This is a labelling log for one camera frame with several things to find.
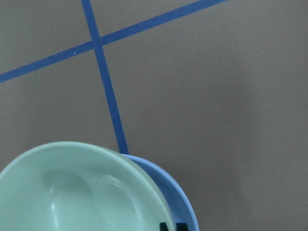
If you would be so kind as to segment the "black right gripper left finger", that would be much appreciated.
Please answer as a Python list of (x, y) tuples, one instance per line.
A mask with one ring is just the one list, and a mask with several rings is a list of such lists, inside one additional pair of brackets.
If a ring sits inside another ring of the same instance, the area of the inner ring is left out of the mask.
[(161, 222), (159, 224), (159, 229), (160, 229), (160, 231), (168, 231), (168, 226), (165, 222)]

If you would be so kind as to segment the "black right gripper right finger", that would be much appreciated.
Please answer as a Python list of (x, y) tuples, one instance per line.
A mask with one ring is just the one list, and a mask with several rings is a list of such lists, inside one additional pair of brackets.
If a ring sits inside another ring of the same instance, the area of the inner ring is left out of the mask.
[(176, 231), (188, 231), (188, 225), (186, 223), (176, 223)]

